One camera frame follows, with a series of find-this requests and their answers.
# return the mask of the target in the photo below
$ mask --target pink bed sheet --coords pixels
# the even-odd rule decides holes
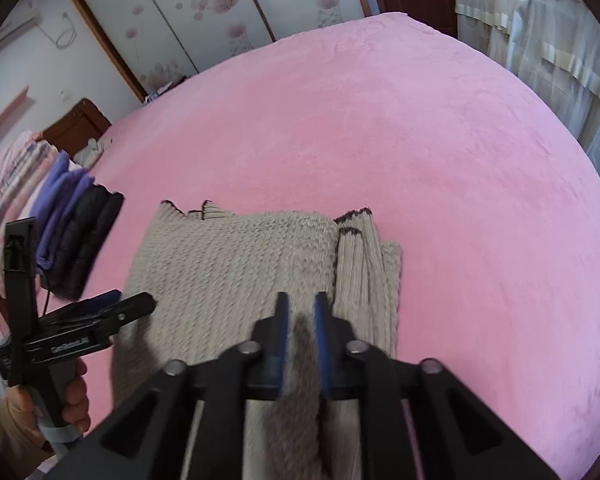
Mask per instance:
[[[436,356],[563,478],[600,452],[600,179],[515,76],[404,14],[228,60],[114,124],[125,205],[85,296],[122,288],[163,199],[373,210],[403,249],[398,356]],[[108,352],[87,358],[95,422]]]

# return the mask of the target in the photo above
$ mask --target black folded cloth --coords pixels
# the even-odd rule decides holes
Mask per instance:
[[[42,286],[60,298],[78,300],[125,197],[91,186],[78,200],[58,244],[54,264]]]

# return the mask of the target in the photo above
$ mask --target hand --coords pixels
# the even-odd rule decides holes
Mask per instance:
[[[73,424],[81,433],[85,433],[91,425],[91,419],[88,414],[87,385],[81,377],[87,373],[87,365],[82,359],[78,359],[76,373],[78,377],[69,383],[64,392],[67,405],[62,410],[62,418]],[[6,402],[11,417],[29,440],[39,447],[44,446],[45,437],[38,430],[33,414],[33,400],[26,389],[22,386],[7,388]]]

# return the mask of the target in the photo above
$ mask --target wooden headboard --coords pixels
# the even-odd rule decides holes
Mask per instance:
[[[43,132],[43,139],[59,151],[65,150],[70,158],[74,158],[91,137],[98,140],[110,126],[109,120],[100,113],[95,104],[88,99],[82,99],[67,115]]]

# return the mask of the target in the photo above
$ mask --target knit fabric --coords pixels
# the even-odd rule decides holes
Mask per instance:
[[[247,339],[255,321],[272,315],[277,293],[286,292],[284,393],[277,402],[247,403],[244,478],[321,479],[315,294],[327,292],[336,315],[351,320],[359,337],[393,354],[399,272],[400,248],[379,240],[368,210],[333,221],[298,212],[238,216],[211,202],[184,214],[163,202],[125,285],[126,295],[146,291],[158,305],[115,338],[114,402],[168,359],[214,359]],[[355,425],[354,410],[338,414]],[[348,455],[330,460],[354,468],[347,461],[355,460],[355,446],[334,452]]]

